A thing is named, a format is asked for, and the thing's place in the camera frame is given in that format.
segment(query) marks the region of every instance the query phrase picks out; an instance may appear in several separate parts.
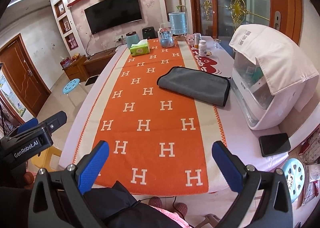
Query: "black speaker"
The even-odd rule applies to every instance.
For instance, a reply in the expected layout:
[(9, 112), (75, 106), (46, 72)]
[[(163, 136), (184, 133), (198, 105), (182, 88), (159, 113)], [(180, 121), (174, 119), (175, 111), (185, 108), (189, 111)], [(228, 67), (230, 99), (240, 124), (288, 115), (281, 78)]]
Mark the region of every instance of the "black speaker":
[(156, 31), (154, 27), (147, 27), (142, 29), (142, 37), (143, 39), (151, 40), (156, 39)]

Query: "black phone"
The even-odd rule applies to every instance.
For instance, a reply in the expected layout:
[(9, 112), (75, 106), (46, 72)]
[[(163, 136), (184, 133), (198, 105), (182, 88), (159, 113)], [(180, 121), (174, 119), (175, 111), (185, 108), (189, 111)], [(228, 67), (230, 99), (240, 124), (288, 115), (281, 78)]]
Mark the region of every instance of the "black phone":
[(289, 137), (286, 133), (260, 136), (259, 143), (263, 157), (280, 154), (291, 149)]

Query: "television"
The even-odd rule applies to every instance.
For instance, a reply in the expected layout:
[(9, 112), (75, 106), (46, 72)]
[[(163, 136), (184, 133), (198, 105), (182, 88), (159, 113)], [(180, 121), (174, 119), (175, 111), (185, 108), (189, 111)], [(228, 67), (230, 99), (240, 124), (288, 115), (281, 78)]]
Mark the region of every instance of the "television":
[(84, 10), (92, 34), (142, 20), (138, 0), (104, 0)]

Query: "pink tablecloth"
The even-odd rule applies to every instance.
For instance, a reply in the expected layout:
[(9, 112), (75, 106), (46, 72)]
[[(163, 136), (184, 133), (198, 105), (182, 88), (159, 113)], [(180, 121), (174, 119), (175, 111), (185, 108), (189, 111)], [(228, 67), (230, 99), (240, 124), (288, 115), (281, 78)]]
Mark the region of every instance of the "pink tablecloth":
[[(233, 58), (223, 48), (214, 49), (212, 47), (213, 39), (211, 37), (204, 38), (207, 40), (208, 50), (211, 51), (212, 55), (206, 57), (206, 61), (203, 61), (203, 59), (199, 60), (199, 67), (202, 68), (201, 70), (203, 71), (230, 77), (234, 62)], [(68, 164), (72, 163), (76, 146), (90, 109), (92, 108), (102, 85), (105, 83), (106, 78), (109, 76), (111, 69), (125, 48), (126, 46), (118, 48), (118, 51), (107, 64), (81, 106), (67, 137), (65, 147), (59, 161), (60, 167), (65, 168)], [(267, 130), (252, 131), (247, 125), (232, 90), (230, 90), (226, 106), (217, 107), (217, 109), (228, 149), (231, 153), (237, 155), (244, 164), (253, 164), (258, 170), (270, 171), (288, 157), (287, 152), (265, 158), (261, 156), (258, 142), (259, 136), (279, 133), (279, 128), (276, 126)], [(212, 180), (209, 192), (217, 191), (218, 188), (221, 189), (221, 184), (216, 184), (214, 180)]]

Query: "silver bolt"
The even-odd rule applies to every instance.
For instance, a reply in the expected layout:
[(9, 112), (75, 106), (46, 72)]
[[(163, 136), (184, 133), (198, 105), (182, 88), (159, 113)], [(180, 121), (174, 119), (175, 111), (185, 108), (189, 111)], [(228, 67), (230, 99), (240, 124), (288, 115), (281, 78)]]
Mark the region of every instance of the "silver bolt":
[(39, 169), (38, 173), (39, 173), (40, 175), (43, 175), (43, 174), (45, 173), (45, 168)]
[(282, 175), (283, 174), (283, 171), (281, 168), (277, 168), (276, 169), (276, 173), (279, 174), (279, 175)]
[(256, 168), (254, 167), (254, 165), (247, 165), (247, 171), (255, 171)]
[(75, 170), (75, 168), (76, 168), (76, 165), (73, 165), (73, 164), (70, 164), (67, 166), (68, 171), (73, 171), (73, 170)]

